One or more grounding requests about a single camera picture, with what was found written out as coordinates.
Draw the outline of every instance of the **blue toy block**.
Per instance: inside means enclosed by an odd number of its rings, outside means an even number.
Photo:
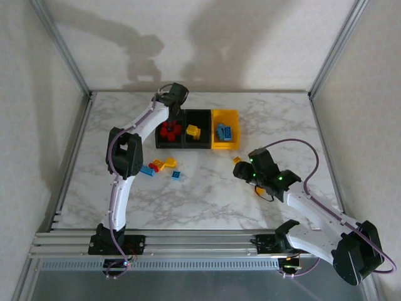
[[[221,127],[218,127],[216,130],[216,133],[217,133],[219,140],[224,140],[224,129],[222,129]]]
[[[173,171],[173,174],[171,175],[173,180],[179,180],[181,177],[181,172],[180,171]]]
[[[231,141],[231,127],[224,127],[224,141]]]
[[[140,169],[140,172],[142,172],[144,174],[147,174],[148,176],[151,176],[151,177],[154,177],[155,174],[156,174],[154,169],[152,169],[150,167],[147,167],[147,166],[144,166],[144,165],[142,165],[142,167]]]

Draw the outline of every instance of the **marble surface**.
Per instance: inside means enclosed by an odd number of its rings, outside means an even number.
[[[148,105],[152,93],[101,92],[85,129],[76,166],[55,228],[95,228],[110,200],[113,176],[107,171],[108,133],[122,127]],[[165,168],[155,178],[138,174],[127,207],[127,228],[251,229],[276,228],[287,219],[314,226],[279,201],[268,203],[253,187],[232,175],[232,159],[284,138],[304,139],[321,159],[310,186],[334,206],[337,201],[309,100],[303,93],[190,93],[183,108],[227,108],[239,112],[239,150],[156,149],[154,135],[143,143],[144,162],[177,159],[180,181]],[[313,153],[297,142],[270,149],[281,169],[305,178],[315,165]]]

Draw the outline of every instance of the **yellow tray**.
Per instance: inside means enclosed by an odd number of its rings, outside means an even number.
[[[231,141],[220,141],[217,134],[217,126],[224,124],[231,127]],[[238,149],[241,138],[239,130],[237,110],[212,110],[212,149]]]

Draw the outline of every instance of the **red lego brick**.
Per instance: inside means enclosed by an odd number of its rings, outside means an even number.
[[[176,136],[181,135],[181,125],[177,124],[177,125],[174,126],[174,134]]]
[[[167,139],[168,139],[170,142],[175,142],[175,134],[174,134],[174,132],[168,132],[168,133],[167,133]]]
[[[160,130],[160,136],[162,136],[163,138],[167,138],[167,129],[165,127],[162,127],[162,129]]]
[[[154,169],[155,170],[155,172],[159,172],[159,168],[155,165],[155,164],[153,164],[153,163],[149,163],[149,165],[148,165],[151,169]]]

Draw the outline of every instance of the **white wall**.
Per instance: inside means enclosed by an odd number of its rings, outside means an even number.
[[[27,0],[0,1],[0,300],[55,198],[82,93]]]
[[[401,268],[401,1],[372,0],[315,100],[346,206]],[[389,268],[385,263],[381,269]],[[401,300],[401,272],[380,277]]]
[[[307,90],[354,0],[47,0],[91,89]]]

